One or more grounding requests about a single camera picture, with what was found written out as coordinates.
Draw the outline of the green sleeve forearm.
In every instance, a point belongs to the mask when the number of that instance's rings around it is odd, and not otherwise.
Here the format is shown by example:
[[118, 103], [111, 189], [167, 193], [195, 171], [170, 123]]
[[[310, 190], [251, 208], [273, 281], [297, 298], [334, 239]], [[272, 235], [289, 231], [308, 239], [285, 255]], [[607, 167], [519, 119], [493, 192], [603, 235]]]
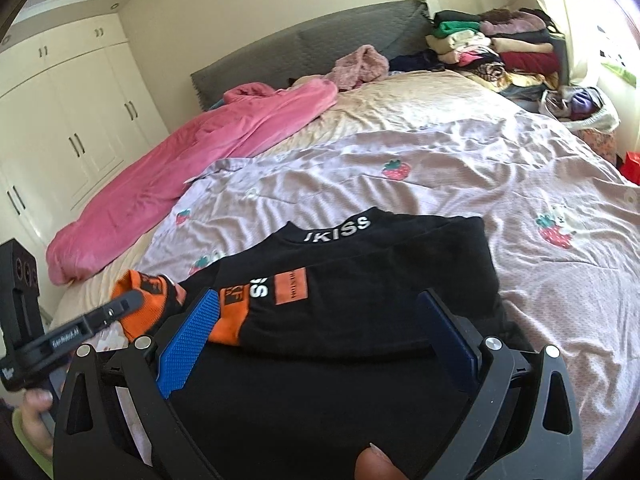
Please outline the green sleeve forearm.
[[22, 426], [22, 413], [20, 408], [16, 408], [13, 411], [11, 419], [12, 429], [17, 438], [17, 442], [24, 451], [27, 457], [27, 463], [29, 466], [35, 467], [35, 472], [32, 474], [34, 478], [52, 479], [53, 478], [53, 464], [52, 458], [47, 459], [46, 456], [38, 452], [35, 447], [27, 440], [24, 434]]

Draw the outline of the left hand red nails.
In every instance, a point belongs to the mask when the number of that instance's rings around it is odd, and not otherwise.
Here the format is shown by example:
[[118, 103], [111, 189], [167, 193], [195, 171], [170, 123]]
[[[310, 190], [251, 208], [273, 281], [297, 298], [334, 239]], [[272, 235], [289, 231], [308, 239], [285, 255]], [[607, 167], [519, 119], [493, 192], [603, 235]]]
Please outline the left hand red nails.
[[52, 458], [53, 438], [42, 419], [53, 403], [52, 393], [43, 389], [27, 390], [21, 405], [22, 426], [27, 440], [35, 449], [47, 457]]

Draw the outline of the right hand thumb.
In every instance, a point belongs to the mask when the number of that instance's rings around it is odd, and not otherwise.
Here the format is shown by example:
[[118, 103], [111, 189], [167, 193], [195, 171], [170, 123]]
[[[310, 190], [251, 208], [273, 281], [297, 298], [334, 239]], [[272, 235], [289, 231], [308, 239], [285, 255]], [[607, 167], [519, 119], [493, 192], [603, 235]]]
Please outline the right hand thumb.
[[359, 454], [354, 476], [356, 480], [407, 480], [404, 473], [373, 443]]

